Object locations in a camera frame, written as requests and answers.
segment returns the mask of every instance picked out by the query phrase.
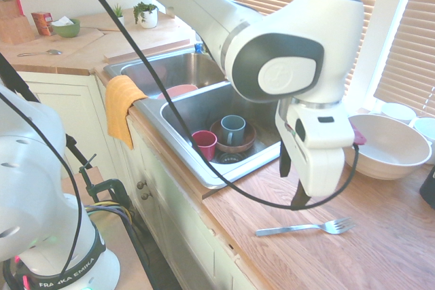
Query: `green plant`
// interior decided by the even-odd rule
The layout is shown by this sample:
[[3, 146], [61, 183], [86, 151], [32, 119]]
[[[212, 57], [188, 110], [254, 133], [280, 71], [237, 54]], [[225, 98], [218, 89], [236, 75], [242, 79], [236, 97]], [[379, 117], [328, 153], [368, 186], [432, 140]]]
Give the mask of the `green plant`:
[[145, 22], [145, 14], [146, 12], [151, 12], [156, 10], [157, 6], [152, 3], [144, 4], [142, 1], [133, 7], [133, 15], [135, 15], [135, 23], [139, 20], [139, 16], [142, 18], [142, 22]]
[[112, 10], [114, 11], [116, 17], [122, 17], [122, 7], [119, 3], [117, 3], [116, 6], [113, 6]]

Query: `potted plant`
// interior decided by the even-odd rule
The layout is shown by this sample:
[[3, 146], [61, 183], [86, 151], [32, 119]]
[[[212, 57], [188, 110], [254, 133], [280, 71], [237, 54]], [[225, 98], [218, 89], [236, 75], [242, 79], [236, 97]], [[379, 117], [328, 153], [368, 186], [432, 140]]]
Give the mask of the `potted plant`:
[[133, 7], [135, 23], [140, 20], [145, 29], [152, 29], [157, 25], [157, 6], [152, 3], [144, 4], [142, 1]]
[[118, 20], [120, 20], [121, 24], [124, 25], [124, 16], [122, 15], [122, 7], [119, 3], [116, 4], [116, 6], [112, 7], [112, 10], [114, 11], [116, 17], [118, 17]]

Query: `wooden countertop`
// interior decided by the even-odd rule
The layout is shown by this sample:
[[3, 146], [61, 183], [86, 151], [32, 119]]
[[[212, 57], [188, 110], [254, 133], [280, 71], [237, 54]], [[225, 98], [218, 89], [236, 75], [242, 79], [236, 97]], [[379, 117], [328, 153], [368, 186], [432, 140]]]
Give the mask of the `wooden countertop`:
[[[133, 10], [124, 10], [125, 27], [145, 55], [193, 46], [194, 31], [186, 23], [161, 12], [158, 14], [158, 25], [153, 29], [143, 29], [135, 24]], [[0, 52], [17, 71], [71, 75], [89, 75], [96, 66], [136, 58], [108, 14], [77, 18], [81, 22], [77, 37], [65, 39], [58, 35], [37, 35], [36, 40], [18, 45], [0, 42]], [[49, 49], [63, 53], [17, 57], [20, 53], [45, 52]]]
[[[97, 71], [103, 83], [107, 74]], [[169, 173], [190, 195], [240, 269], [258, 289], [431, 289], [435, 282], [435, 211], [419, 188], [432, 166], [398, 181], [356, 173], [333, 201], [307, 211], [273, 209], [226, 187], [203, 187], [163, 141], [158, 131], [131, 107], [129, 119]], [[345, 167], [341, 182], [350, 168]], [[289, 204], [297, 172], [279, 177], [278, 160], [236, 182], [257, 197]], [[341, 235], [303, 230], [258, 238], [261, 228], [323, 223], [352, 217], [356, 227]]]

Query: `double sink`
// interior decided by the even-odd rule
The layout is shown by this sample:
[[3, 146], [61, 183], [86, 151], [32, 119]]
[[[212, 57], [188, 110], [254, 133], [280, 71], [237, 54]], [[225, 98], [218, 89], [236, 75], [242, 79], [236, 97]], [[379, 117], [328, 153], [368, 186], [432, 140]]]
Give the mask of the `double sink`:
[[[209, 130], [226, 115], [240, 115], [256, 129], [254, 145], [247, 151], [231, 154], [216, 149], [211, 164], [227, 180], [236, 181], [279, 156], [280, 138], [275, 127], [277, 102], [252, 103], [242, 98], [207, 54], [183, 50], [154, 56], [149, 62], [166, 89], [181, 84], [198, 87], [198, 90], [172, 98], [191, 134]], [[149, 96], [136, 101], [134, 106], [205, 187], [217, 189], [226, 185], [192, 148], [166, 100], [157, 98], [161, 91], [140, 60], [109, 65], [104, 70], [112, 77], [129, 76]]]

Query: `tissue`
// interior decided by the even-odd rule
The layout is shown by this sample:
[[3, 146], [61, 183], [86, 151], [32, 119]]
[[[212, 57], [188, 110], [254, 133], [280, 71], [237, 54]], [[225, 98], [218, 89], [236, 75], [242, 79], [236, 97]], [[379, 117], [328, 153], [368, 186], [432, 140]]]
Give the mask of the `tissue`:
[[66, 25], [73, 25], [74, 23], [66, 16], [63, 16], [60, 20], [57, 20], [56, 22], [52, 22], [52, 25], [54, 26], [66, 26]]

